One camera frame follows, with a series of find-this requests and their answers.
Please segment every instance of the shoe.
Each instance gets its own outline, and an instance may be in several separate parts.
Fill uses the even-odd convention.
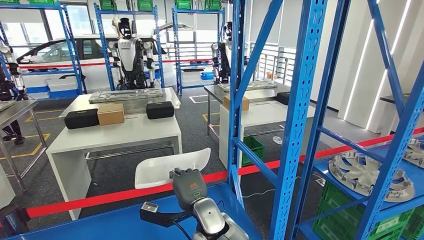
[[[14,140],[14,144],[15,145],[21,145],[24,143],[25,137],[23,136],[17,136],[16,139]]]
[[[16,138],[16,135],[6,135],[6,136],[4,136],[3,137],[3,141],[6,141],[6,142],[8,142],[8,141],[10,141],[10,140],[12,140],[13,138]]]

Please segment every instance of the black box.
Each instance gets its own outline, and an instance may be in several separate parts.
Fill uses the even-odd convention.
[[[146,106],[148,119],[163,119],[174,116],[174,106],[170,101],[149,103]]]
[[[65,117],[65,125],[68,129],[80,129],[99,125],[97,108],[81,111],[70,111]]]
[[[289,105],[289,91],[277,93],[276,100],[284,105]]]

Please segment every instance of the green storage bin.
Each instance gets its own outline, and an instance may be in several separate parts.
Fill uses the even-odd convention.
[[[327,182],[319,202],[318,214],[328,212],[350,203],[351,201],[352,200],[336,186]],[[414,209],[411,209],[397,216],[378,222],[368,239],[399,239],[413,212]],[[363,214],[364,208],[360,205],[356,205],[337,211],[329,217],[316,220],[313,227],[314,230],[316,229],[317,234],[320,232],[318,234],[320,237],[323,235],[326,236],[327,239],[332,239],[334,235],[339,239],[350,240],[354,238]]]
[[[221,0],[204,0],[205,10],[221,10]]]
[[[99,0],[101,10],[118,10],[116,0]]]
[[[19,4],[19,0],[0,0],[2,4]]]
[[[424,233],[424,206],[415,208],[410,217],[405,229],[402,232],[402,237],[406,240],[417,240]]]
[[[139,11],[153,12],[153,0],[137,0],[137,8]]]
[[[47,5],[54,5],[56,2],[55,0],[28,0],[29,4],[47,4]]]
[[[253,136],[247,136],[243,139],[243,143],[246,144],[246,146],[252,150],[252,152],[258,156],[262,161],[264,160],[264,145],[260,143],[256,138]],[[251,165],[252,161],[248,158],[248,156],[244,155],[241,157],[241,166],[245,167],[248,165]]]
[[[175,0],[177,9],[192,9],[192,0]]]

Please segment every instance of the person's leg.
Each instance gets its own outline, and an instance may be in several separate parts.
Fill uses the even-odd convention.
[[[16,139],[14,140],[14,144],[21,145],[24,143],[25,137],[22,136],[21,127],[19,126],[18,120],[13,121],[10,126],[12,127],[14,133],[16,134]]]
[[[10,126],[4,127],[3,131],[6,133],[6,136],[3,137],[3,141],[10,141],[12,138],[16,137]]]

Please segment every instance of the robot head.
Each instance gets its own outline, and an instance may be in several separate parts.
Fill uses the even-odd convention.
[[[232,21],[228,21],[225,23],[224,25],[224,39],[228,40],[228,41],[232,41],[232,36],[233,36],[233,22]]]
[[[118,23],[119,32],[122,34],[123,39],[130,39],[133,35],[131,31],[130,19],[123,17],[120,19]]]

